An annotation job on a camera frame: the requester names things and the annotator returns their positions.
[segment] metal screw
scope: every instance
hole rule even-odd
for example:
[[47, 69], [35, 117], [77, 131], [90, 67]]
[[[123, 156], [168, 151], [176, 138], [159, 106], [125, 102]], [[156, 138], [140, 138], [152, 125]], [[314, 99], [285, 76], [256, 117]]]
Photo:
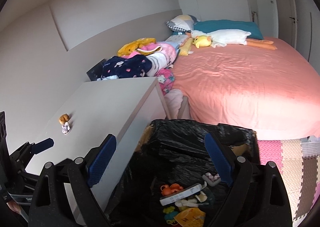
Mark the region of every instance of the metal screw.
[[45, 163], [44, 167], [45, 168], [50, 168], [52, 166], [52, 163], [51, 162], [47, 162]]
[[276, 164], [273, 161], [269, 161], [268, 164], [269, 164], [270, 167], [276, 167]]
[[76, 163], [77, 165], [81, 164], [82, 162], [83, 162], [83, 158], [76, 158], [76, 159], [75, 159], [75, 163]]
[[245, 158], [244, 157], [237, 157], [237, 160], [240, 162], [240, 163], [244, 163], [245, 162]]

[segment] navy blue blanket with print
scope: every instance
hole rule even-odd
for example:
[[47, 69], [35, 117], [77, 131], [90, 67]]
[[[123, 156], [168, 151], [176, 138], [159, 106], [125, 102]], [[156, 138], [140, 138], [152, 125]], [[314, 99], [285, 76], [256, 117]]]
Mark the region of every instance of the navy blue blanket with print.
[[112, 57], [102, 68], [102, 79], [117, 75], [119, 78], [144, 77], [152, 67], [152, 63], [144, 55], [135, 55], [129, 59]]

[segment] yellow cushion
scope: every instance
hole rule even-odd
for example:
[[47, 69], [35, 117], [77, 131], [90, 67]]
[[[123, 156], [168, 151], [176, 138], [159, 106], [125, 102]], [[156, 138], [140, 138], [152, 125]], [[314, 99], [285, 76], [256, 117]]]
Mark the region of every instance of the yellow cushion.
[[186, 41], [186, 43], [184, 43], [184, 45], [179, 48], [180, 49], [180, 52], [179, 52], [180, 56], [187, 56], [189, 54], [189, 51], [191, 50], [192, 42], [193, 42], [193, 38], [189, 38]]

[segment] patterned pillow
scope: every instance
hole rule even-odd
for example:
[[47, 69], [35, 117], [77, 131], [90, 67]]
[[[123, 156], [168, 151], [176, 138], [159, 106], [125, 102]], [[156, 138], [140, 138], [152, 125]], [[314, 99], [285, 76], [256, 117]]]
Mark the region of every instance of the patterned pillow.
[[192, 15], [179, 15], [174, 19], [167, 21], [166, 25], [175, 32], [191, 32], [191, 30], [193, 30], [193, 25], [196, 22], [196, 17]]
[[188, 35], [172, 35], [165, 42], [177, 43], [179, 46], [182, 46], [190, 38]]

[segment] black trash bag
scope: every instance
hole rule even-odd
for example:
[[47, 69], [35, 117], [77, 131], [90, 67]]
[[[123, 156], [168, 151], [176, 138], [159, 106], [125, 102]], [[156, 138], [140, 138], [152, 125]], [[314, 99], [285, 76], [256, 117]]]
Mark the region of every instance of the black trash bag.
[[[154, 120], [149, 141], [135, 152], [105, 210], [116, 227], [168, 226], [162, 210], [160, 187], [178, 183], [184, 188], [203, 184], [202, 175], [217, 171], [204, 146], [204, 137], [213, 132], [223, 145], [247, 144], [243, 154], [249, 161], [260, 163], [255, 132], [231, 125], [208, 125], [193, 120]], [[206, 213], [204, 226], [213, 219], [229, 188], [225, 183], [208, 186], [214, 204], [199, 207]]]

